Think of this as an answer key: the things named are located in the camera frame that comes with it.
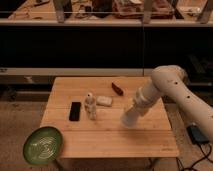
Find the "green bowl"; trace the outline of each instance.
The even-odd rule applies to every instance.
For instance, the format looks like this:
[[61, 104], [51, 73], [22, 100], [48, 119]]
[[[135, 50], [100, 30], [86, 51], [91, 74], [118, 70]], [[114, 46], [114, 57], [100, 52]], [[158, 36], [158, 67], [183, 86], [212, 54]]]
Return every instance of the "green bowl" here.
[[42, 127], [34, 131], [23, 148], [24, 159], [31, 165], [49, 164], [59, 155], [63, 138], [58, 129]]

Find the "phone screen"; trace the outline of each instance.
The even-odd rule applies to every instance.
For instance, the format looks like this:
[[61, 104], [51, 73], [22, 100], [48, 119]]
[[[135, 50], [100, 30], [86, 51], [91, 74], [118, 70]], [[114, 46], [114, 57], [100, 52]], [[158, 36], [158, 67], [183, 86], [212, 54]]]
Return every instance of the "phone screen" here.
[[70, 109], [70, 121], [79, 121], [80, 119], [81, 102], [72, 102]]

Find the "table top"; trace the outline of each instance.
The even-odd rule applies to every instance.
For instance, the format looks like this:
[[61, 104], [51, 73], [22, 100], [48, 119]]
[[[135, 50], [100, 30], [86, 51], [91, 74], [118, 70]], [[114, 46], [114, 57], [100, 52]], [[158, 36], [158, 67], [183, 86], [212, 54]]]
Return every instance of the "table top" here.
[[[120, 121], [137, 88], [148, 81], [148, 77], [58, 77], [40, 126], [61, 131], [62, 158], [176, 157], [179, 151], [162, 99], [139, 118], [134, 128], [125, 128]], [[124, 96], [113, 91], [112, 82], [122, 88]], [[84, 109], [87, 92], [113, 98], [111, 107], [97, 106], [95, 121]], [[78, 122], [68, 119], [73, 101], [82, 103]]]

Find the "white toy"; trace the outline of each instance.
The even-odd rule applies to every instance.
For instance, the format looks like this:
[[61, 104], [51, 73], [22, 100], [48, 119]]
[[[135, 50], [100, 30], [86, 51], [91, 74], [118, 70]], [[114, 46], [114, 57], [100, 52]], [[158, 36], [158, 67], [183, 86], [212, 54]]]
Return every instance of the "white toy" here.
[[84, 107], [89, 119], [96, 120], [96, 99], [92, 93], [87, 93], [84, 101]]

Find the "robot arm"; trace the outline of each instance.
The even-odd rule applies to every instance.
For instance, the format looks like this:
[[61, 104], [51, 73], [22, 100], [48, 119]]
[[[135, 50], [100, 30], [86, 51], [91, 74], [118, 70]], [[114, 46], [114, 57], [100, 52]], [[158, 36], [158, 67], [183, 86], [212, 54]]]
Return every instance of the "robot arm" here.
[[131, 127], [140, 115], [162, 96], [167, 95], [198, 125], [205, 136], [213, 142], [213, 109], [183, 83], [185, 72], [178, 66], [160, 66], [151, 74], [151, 82], [140, 87], [133, 98], [133, 107], [122, 116], [122, 122]]

